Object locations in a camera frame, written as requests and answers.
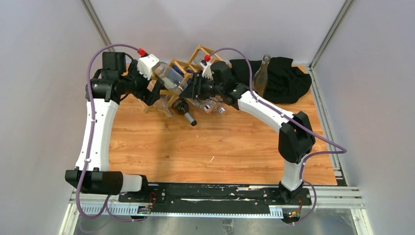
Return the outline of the clear bottle pale label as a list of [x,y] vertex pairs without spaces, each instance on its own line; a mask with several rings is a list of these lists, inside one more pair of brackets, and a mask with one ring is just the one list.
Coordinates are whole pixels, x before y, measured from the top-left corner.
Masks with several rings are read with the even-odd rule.
[[184,77],[165,62],[158,62],[152,67],[152,72],[162,81],[164,87],[175,95],[180,95],[188,86]]

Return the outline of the clear bottle black gold label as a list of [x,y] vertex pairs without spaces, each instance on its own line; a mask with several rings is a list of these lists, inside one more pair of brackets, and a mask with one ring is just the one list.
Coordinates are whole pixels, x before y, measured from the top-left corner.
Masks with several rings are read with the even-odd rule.
[[253,77],[253,90],[257,92],[260,97],[264,96],[267,82],[268,82],[268,65],[271,60],[271,56],[265,54],[262,58],[260,68]]

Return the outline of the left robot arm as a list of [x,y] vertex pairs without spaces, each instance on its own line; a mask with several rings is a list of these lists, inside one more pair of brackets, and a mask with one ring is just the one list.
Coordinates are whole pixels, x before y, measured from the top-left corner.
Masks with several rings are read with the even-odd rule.
[[160,98],[161,83],[148,90],[153,67],[160,61],[153,54],[139,51],[140,58],[126,64],[127,53],[104,52],[102,67],[93,75],[86,89],[87,124],[83,145],[75,168],[67,170],[65,180],[81,193],[117,195],[130,192],[138,202],[150,196],[144,175],[109,170],[109,147],[112,126],[120,102],[132,94],[147,105]]

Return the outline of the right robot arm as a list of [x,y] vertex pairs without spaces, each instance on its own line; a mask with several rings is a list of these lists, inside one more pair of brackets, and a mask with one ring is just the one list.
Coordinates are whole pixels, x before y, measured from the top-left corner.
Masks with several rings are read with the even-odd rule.
[[305,157],[316,142],[307,114],[294,114],[263,99],[248,86],[237,82],[231,68],[223,61],[206,62],[203,71],[195,73],[190,84],[180,93],[181,98],[199,100],[214,96],[220,96],[225,104],[254,116],[278,134],[278,152],[284,159],[283,176],[278,185],[279,197],[288,205],[298,200],[304,184]]

